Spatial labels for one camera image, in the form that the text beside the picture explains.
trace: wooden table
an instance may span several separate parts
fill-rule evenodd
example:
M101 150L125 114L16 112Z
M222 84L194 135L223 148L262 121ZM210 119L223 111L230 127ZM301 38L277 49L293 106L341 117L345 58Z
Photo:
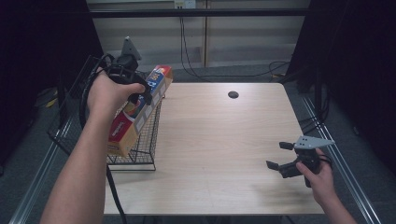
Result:
M278 142L301 134L280 84L173 83L163 99L157 171L113 172L125 214L322 214L302 176L283 179L266 167L295 160ZM107 186L105 214L118 213Z

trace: wrist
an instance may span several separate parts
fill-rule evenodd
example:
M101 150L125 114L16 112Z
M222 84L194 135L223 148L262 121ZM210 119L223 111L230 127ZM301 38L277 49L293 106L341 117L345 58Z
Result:
M93 123L95 126L104 127L110 129L111 123L113 122L115 112L104 112L104 111L92 111L87 118L90 123Z
M323 208L323 210L326 210L326 208L335 207L340 203L341 201L335 193L328 195L326 198L320 199L318 201L318 204Z
M116 115L117 109L110 107L94 107L90 109L89 118L102 121L111 121Z

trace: human hand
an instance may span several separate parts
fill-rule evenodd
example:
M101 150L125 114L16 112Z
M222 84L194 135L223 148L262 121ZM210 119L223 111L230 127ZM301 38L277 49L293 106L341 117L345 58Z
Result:
M316 151L319 156L324 155L319 148ZM300 161L296 163L296 167L311 183L314 199L318 204L323 205L327 201L337 198L332 181L332 168L329 163L321 161L317 175Z
M116 111L133 93L144 92L145 87L134 83L121 85L113 82L105 71L101 71L93 82L88 95L90 116L100 116L101 119L113 119Z

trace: handheld controller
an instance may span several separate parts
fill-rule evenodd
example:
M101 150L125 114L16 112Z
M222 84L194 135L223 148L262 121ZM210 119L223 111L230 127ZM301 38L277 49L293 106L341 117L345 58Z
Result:
M139 83L145 86L145 91L143 93L132 94L129 96L128 100L136 104L139 95L142 95L146 104L151 105L151 87L145 79L138 76L135 72L138 67L137 60L141 60L141 58L130 37L127 36L124 39L121 55L117 58L110 56L110 66L107 66L104 70L108 77L118 84Z
M280 148L293 150L297 154L297 159L293 162L289 162L283 165L279 165L272 161L267 161L267 167L271 170L279 171L283 178L294 177L301 175L300 171L297 170L296 163L301 161L309 170L313 173L317 171L320 166L321 161L326 161L332 164L332 160L326 156L326 159L319 157L316 152L316 147L325 147L333 145L335 142L333 140L327 140L322 138L315 138L310 136L301 136L296 143L286 143L280 142ZM305 185L311 188L311 185L307 179L305 179Z

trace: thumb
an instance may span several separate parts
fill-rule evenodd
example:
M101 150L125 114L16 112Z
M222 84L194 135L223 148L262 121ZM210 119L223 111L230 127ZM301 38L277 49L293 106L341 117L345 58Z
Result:
M297 170L300 171L310 182L312 182L316 175L312 173L308 167L306 167L302 162L298 161L296 163Z
M126 93L126 95L131 95L134 93L142 93L145 91L145 86L143 86L142 84L139 83L133 83L133 84L129 84L129 85L122 85L124 92Z

